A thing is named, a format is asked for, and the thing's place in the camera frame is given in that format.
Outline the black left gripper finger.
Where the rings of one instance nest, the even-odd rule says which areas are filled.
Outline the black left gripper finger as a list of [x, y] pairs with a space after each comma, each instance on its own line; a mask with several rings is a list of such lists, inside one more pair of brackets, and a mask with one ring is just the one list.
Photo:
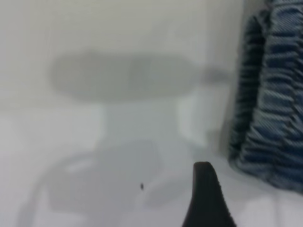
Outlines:
[[193, 167], [192, 197], [184, 227], [235, 227], [215, 169], [209, 162]]

